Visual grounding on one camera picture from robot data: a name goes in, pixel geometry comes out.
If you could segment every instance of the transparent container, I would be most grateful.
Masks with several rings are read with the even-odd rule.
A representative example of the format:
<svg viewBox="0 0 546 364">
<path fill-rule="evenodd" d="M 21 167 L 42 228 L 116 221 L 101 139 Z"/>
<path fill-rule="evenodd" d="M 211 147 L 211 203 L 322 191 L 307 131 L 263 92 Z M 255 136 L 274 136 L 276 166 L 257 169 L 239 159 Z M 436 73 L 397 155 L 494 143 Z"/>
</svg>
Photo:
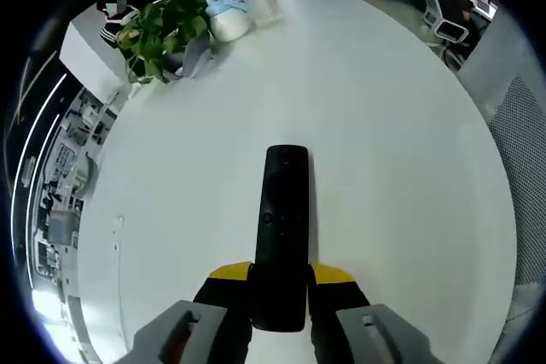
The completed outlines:
<svg viewBox="0 0 546 364">
<path fill-rule="evenodd" d="M 257 27 L 267 26 L 281 19 L 282 14 L 277 0 L 244 0 L 248 13 Z"/>
</svg>

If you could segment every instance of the desk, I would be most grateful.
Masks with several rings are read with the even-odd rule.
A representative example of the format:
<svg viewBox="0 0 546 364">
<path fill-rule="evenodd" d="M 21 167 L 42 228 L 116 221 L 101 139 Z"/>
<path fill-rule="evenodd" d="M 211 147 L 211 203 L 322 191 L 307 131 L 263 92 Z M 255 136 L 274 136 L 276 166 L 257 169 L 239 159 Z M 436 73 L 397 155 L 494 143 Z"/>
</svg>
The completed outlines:
<svg viewBox="0 0 546 364">
<path fill-rule="evenodd" d="M 514 283 L 508 180 L 478 109 L 413 34 L 361 0 L 279 0 L 195 80 L 150 84 L 105 142 L 78 275 L 105 362 L 218 266 L 253 260 L 265 151 L 309 148 L 318 258 L 421 329 L 449 363 L 485 363 Z M 247 363 L 315 362 L 309 326 L 254 331 Z"/>
</svg>

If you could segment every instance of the green leaves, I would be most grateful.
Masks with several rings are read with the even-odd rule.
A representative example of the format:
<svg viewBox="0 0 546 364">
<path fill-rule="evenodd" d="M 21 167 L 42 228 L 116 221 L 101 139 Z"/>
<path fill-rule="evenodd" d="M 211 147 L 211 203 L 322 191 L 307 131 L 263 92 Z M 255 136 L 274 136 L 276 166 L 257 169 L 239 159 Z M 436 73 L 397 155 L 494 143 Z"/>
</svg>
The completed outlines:
<svg viewBox="0 0 546 364">
<path fill-rule="evenodd" d="M 118 35 L 118 46 L 130 50 L 133 66 L 144 60 L 145 78 L 137 81 L 149 83 L 153 77 L 164 81 L 165 54 L 183 52 L 188 42 L 208 31 L 205 14 L 206 0 L 163 0 L 148 4 L 137 19 L 130 22 Z"/>
</svg>

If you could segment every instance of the plant pot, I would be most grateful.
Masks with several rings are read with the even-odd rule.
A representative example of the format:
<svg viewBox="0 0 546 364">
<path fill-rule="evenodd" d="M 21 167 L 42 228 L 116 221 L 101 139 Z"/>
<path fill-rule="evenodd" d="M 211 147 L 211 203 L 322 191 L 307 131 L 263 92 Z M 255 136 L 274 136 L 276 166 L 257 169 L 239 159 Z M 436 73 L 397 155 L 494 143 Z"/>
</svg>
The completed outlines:
<svg viewBox="0 0 546 364">
<path fill-rule="evenodd" d="M 184 52 L 163 56 L 163 75 L 168 81 L 193 78 L 211 58 L 211 39 L 208 34 L 202 34 L 192 38 Z"/>
</svg>

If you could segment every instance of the white table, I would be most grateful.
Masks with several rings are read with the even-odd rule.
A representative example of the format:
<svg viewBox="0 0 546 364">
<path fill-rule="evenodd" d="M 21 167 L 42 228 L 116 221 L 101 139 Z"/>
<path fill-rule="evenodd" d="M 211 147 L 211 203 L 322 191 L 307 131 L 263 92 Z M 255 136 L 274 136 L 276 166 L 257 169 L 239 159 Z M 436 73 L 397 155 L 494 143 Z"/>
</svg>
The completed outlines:
<svg viewBox="0 0 546 364">
<path fill-rule="evenodd" d="M 309 148 L 318 254 L 449 363 L 489 358 L 514 283 L 516 237 L 497 147 L 427 46 L 360 0 L 279 0 L 195 80 L 131 99 L 85 204 L 78 274 L 108 362 L 209 272 L 253 260 L 265 151 Z M 247 363 L 315 362 L 309 327 L 254 331 Z"/>
</svg>

